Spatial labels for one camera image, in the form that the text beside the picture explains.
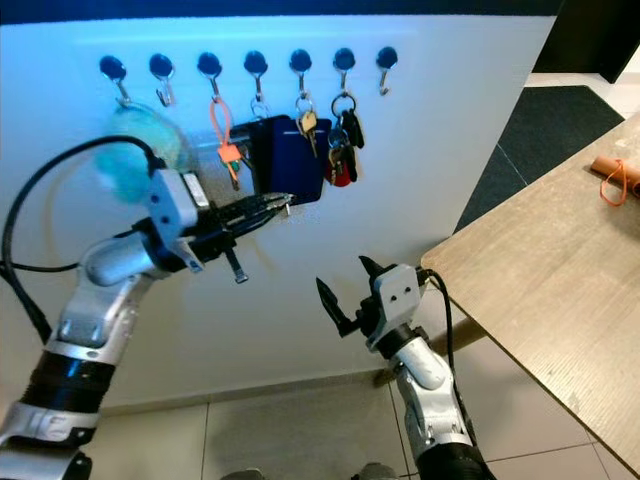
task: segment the white floor tile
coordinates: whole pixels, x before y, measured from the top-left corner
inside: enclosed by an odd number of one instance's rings
[[[640,85],[613,85],[600,96],[616,112],[640,111]]]
[[[616,457],[611,455],[602,445],[599,443],[595,444],[594,448],[596,449],[598,457],[600,457],[600,461],[602,461],[604,465],[604,469],[607,471],[607,475],[609,475],[609,480],[633,480],[635,478],[631,472],[627,470],[627,467],[622,465]]]
[[[531,73],[527,77],[525,87],[557,87],[563,85],[561,73]]]
[[[454,318],[464,317],[455,307],[453,311]],[[444,325],[444,320],[421,316],[414,326],[423,325],[431,334],[438,323]],[[490,339],[456,352],[455,360],[458,386],[487,461],[589,443],[585,429]],[[404,403],[395,384],[392,392],[414,473]]]
[[[491,462],[489,468],[500,480],[607,480],[591,445]]]
[[[82,450],[91,480],[200,480],[207,406],[107,417]]]
[[[211,404],[205,480],[349,479],[368,462],[407,474],[389,390],[353,384]]]

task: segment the black wall trim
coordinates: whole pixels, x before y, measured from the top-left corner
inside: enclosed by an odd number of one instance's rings
[[[562,0],[0,0],[0,25],[265,15],[556,15]]]

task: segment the blue fluffy keychain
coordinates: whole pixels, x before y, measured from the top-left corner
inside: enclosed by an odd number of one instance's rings
[[[132,135],[151,145],[169,168],[188,170],[192,154],[185,136],[169,120],[149,107],[131,103],[118,108],[107,127],[109,135]],[[103,185],[119,200],[140,203],[149,189],[147,162],[140,149],[127,144],[112,144],[95,157]]]

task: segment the key ring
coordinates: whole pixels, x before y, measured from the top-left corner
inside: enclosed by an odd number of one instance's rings
[[[271,116],[269,105],[259,99],[257,95],[251,100],[251,112],[253,116],[258,119],[269,118]]]
[[[341,100],[341,99],[343,99],[343,98],[349,98],[349,99],[351,100],[351,102],[353,103],[353,107],[351,107],[350,109],[349,109],[349,108],[345,108],[344,110],[355,110],[355,109],[356,109],[356,99],[355,99],[355,98],[353,98],[353,95],[351,95],[351,94],[350,94],[349,92],[347,92],[347,91],[340,92],[340,93],[336,96],[336,98],[334,98],[334,99],[333,99],[333,102],[331,102],[331,113],[333,113],[333,115],[334,115],[336,118],[340,118],[340,115],[338,115],[338,114],[336,113],[336,105],[338,104],[338,101],[339,101],[339,100]]]
[[[303,109],[302,108],[302,102],[307,102],[306,106],[309,108]],[[297,99],[296,99],[296,110],[298,111],[299,114],[303,114],[305,112],[313,112],[315,111],[315,106],[313,105],[313,100],[311,100],[311,95],[309,95],[307,93],[306,96],[302,96],[300,95]]]

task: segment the wooden table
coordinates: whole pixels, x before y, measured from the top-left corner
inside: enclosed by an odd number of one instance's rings
[[[461,310],[640,472],[640,199],[599,197],[597,155],[640,167],[640,114],[427,252]],[[613,188],[611,195],[618,192]]]

